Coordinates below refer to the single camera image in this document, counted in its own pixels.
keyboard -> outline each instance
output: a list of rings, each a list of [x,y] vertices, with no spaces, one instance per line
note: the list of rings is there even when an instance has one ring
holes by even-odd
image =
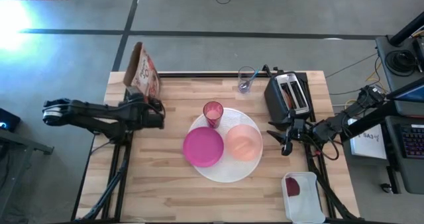
[[[403,151],[406,158],[424,159],[424,126],[415,128],[412,126],[401,127]]]

computer screen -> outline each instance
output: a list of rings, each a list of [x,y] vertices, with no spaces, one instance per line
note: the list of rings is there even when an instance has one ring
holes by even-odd
[[[424,102],[424,84],[397,94],[395,99],[402,101]]]

white container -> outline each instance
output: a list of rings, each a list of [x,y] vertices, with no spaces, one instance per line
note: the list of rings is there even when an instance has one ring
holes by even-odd
[[[289,197],[286,178],[293,178],[299,184],[297,196]],[[283,187],[286,217],[296,224],[319,224],[325,221],[324,213],[319,205],[317,176],[312,172],[290,172],[281,181]]]

wooden table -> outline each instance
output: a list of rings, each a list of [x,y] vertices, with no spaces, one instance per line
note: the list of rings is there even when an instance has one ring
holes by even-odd
[[[322,71],[306,72],[316,120],[333,116]],[[124,72],[112,72],[105,103],[117,105],[124,98]],[[287,172],[305,172],[303,146],[294,141],[293,152],[281,156],[280,146],[266,130],[275,130],[264,100],[268,78],[256,78],[249,94],[237,91],[237,78],[164,78],[160,99],[166,108],[165,129],[137,131],[132,140],[122,222],[288,221],[284,211],[281,179]],[[258,125],[264,141],[262,159],[247,178],[221,184],[201,176],[183,157],[181,148],[192,122],[208,101],[238,109]],[[97,137],[93,148],[104,143]],[[343,148],[336,161],[325,159],[332,189],[350,212],[359,216]],[[85,215],[107,184],[113,146],[105,146],[89,161],[76,217]],[[335,155],[331,145],[325,152]],[[321,205],[327,213],[325,196]]]

gray floor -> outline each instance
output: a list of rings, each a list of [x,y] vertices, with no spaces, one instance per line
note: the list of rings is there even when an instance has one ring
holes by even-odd
[[[0,28],[123,30],[132,0],[0,1]],[[391,34],[416,17],[424,0],[139,0],[132,30]],[[23,119],[18,133],[55,146],[38,154],[13,208],[30,223],[68,221],[93,136],[76,127],[41,121],[47,99],[68,97],[101,103],[121,36],[0,32],[0,107]],[[237,70],[267,64],[285,70],[330,74],[375,53],[372,40],[130,36],[142,41],[160,71]],[[365,84],[376,56],[327,80],[332,93]],[[384,72],[382,83],[387,87]],[[335,105],[355,93],[332,96]],[[424,196],[383,193],[384,166],[348,156],[360,214],[369,220],[422,223]]]

